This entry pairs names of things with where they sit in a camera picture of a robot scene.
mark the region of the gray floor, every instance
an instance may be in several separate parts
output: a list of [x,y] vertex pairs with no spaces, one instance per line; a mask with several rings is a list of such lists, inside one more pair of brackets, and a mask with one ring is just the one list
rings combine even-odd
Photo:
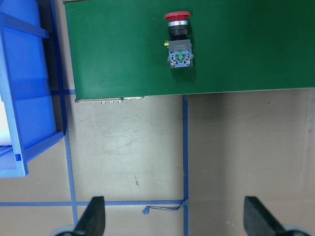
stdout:
[[[73,89],[64,8],[61,0],[56,4],[64,88]],[[58,89],[56,81],[51,87]],[[256,195],[281,222],[315,235],[315,90],[187,98],[189,234],[246,235],[243,198]],[[59,97],[53,101],[62,129]],[[77,201],[96,195],[107,201],[182,199],[181,96],[101,105],[76,104],[67,95],[66,109]],[[31,161],[29,170],[26,178],[0,179],[1,202],[70,201],[64,140]],[[183,235],[182,210],[143,215],[143,207],[107,206],[105,235]],[[78,207],[79,215],[83,211]],[[10,236],[44,236],[73,224],[69,206],[0,207],[0,221],[0,232]]]
[[245,195],[314,235],[315,90],[188,100],[190,235],[245,235]]

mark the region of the blue tape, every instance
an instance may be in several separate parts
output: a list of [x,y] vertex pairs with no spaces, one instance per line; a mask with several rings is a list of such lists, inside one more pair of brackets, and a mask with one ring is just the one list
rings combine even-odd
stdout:
[[189,198],[189,166],[188,166],[188,102],[183,95],[183,169],[184,199]]
[[[183,200],[152,201],[108,201],[106,206],[138,206],[138,205],[177,205]],[[75,202],[76,206],[87,206],[90,202]],[[0,202],[0,207],[71,207],[73,202]]]
[[66,89],[64,90],[65,95],[75,95],[75,89]]
[[77,214],[77,205],[76,205],[76,197],[75,197],[75,189],[74,189],[70,139],[69,139],[69,132],[68,132],[68,120],[67,120],[67,112],[66,112],[66,105],[65,105],[65,97],[64,97],[64,92],[63,92],[64,90],[63,89],[63,72],[62,72],[60,45],[59,45],[59,40],[58,40],[56,7],[55,7],[54,0],[50,0],[50,7],[51,7],[53,40],[54,40],[55,56],[56,56],[58,86],[59,86],[59,92],[60,92],[60,106],[61,106],[62,119],[63,119],[63,134],[64,134],[65,154],[66,154],[67,168],[68,168],[70,198],[72,202],[73,221],[74,221],[74,224],[77,224],[78,214]]
[[[177,205],[183,200],[152,200],[152,201],[106,201],[106,206],[138,206],[138,205]],[[77,202],[77,206],[87,206],[90,202]]]
[[184,206],[184,236],[189,234],[189,208]]
[[150,213],[150,209],[157,209],[157,210],[166,210],[166,211],[178,211],[180,208],[187,206],[187,201],[183,201],[176,209],[169,208],[169,207],[159,207],[159,206],[146,206],[142,213],[147,215]]
[[[61,95],[59,90],[51,90],[50,94],[52,96]],[[75,95],[75,89],[65,89],[63,90],[64,95]]]

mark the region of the blue plastic crate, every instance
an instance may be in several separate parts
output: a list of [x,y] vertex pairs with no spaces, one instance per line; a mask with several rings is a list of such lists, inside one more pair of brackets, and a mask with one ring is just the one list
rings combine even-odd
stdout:
[[12,145],[0,147],[0,177],[24,177],[27,163],[63,137],[56,131],[35,0],[0,0],[0,94]]

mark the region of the green base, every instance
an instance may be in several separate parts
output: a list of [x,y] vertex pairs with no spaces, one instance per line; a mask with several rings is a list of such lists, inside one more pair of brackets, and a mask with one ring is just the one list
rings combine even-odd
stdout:
[[[76,97],[315,87],[314,0],[65,4]],[[170,69],[164,14],[187,10],[193,67]]]

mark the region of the silver ring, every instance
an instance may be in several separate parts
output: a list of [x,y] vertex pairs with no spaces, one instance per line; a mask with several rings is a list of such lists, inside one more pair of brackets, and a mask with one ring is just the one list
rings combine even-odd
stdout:
[[168,26],[181,26],[181,25],[188,25],[188,21],[171,21],[168,23]]

